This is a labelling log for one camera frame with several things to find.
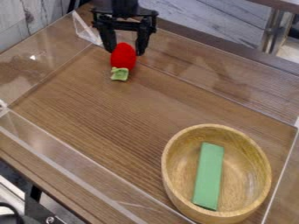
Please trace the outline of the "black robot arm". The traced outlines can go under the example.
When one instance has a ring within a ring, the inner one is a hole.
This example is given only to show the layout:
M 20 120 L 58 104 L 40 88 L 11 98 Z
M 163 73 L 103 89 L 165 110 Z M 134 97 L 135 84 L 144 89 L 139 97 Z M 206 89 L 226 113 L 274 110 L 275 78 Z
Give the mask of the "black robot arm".
M 136 32 L 135 55 L 142 56 L 156 33 L 159 12 L 142 7 L 139 0 L 95 0 L 91 13 L 106 50 L 112 53 L 116 49 L 116 30 Z

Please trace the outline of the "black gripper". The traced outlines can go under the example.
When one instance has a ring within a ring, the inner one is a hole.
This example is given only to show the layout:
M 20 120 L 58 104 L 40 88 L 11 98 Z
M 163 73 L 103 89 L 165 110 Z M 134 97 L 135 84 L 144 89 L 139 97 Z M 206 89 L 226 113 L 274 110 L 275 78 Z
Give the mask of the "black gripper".
M 135 49 L 136 55 L 146 53 L 150 35 L 156 32 L 158 11 L 148 10 L 138 6 L 127 14 L 118 13 L 110 8 L 91 9 L 94 21 L 92 26 L 98 28 L 106 50 L 112 53 L 118 45 L 118 37 L 115 30 L 138 32 Z

